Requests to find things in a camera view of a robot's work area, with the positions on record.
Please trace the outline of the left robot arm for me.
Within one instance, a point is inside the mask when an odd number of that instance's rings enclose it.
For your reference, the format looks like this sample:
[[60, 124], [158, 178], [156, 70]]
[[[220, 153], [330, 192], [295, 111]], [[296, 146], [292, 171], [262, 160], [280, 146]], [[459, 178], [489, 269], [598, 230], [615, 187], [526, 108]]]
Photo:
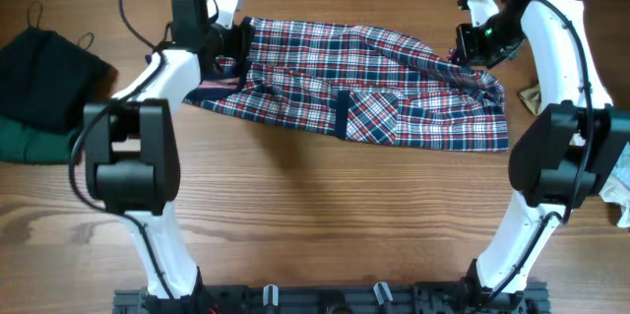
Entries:
[[172, 116], [220, 59], [233, 59], [231, 72], [242, 79], [253, 35], [248, 24], [177, 32], [154, 47], [146, 70], [130, 86], [84, 109], [84, 129], [72, 155], [85, 161], [88, 191], [76, 195], [119, 218], [129, 232], [147, 276], [146, 286], [133, 293], [139, 312], [217, 308], [175, 214], [181, 167]]

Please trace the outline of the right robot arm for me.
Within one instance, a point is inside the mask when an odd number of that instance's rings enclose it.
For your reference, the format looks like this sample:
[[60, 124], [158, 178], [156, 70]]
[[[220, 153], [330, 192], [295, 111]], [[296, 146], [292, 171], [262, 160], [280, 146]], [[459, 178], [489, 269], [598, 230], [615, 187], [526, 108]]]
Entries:
[[629, 141], [629, 114], [599, 80], [584, 28], [583, 0], [460, 0], [471, 20], [457, 28], [451, 60], [491, 69], [527, 42], [541, 112], [513, 147], [508, 210], [462, 280], [468, 306], [514, 307], [554, 228], [604, 186]]

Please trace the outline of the red blue plaid garment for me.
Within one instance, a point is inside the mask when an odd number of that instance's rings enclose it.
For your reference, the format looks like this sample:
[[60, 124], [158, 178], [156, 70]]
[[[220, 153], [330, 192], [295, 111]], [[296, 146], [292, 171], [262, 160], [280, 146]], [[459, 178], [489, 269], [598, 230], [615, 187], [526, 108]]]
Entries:
[[418, 38], [382, 28], [248, 18], [244, 66], [220, 62], [187, 104], [241, 119], [382, 146], [509, 148], [505, 93]]

